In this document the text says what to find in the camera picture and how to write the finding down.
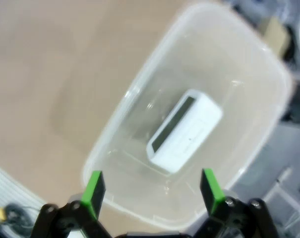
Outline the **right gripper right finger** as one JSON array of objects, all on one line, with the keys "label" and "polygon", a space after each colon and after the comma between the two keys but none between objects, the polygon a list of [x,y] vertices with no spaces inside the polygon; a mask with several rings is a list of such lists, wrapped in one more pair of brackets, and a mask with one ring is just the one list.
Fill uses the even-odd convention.
[{"label": "right gripper right finger", "polygon": [[203,169],[200,191],[208,218],[194,238],[220,238],[227,230],[236,230],[244,238],[278,238],[279,233],[266,203],[252,198],[247,203],[222,191],[212,169]]}]

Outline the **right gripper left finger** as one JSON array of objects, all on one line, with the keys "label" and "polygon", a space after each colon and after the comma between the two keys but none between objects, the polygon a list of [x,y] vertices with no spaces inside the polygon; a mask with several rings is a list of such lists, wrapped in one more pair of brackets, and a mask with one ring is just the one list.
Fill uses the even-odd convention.
[{"label": "right gripper left finger", "polygon": [[33,238],[67,238],[80,231],[85,238],[106,238],[108,232],[98,221],[106,191],[103,173],[94,171],[78,200],[59,208],[45,204],[32,230]]}]

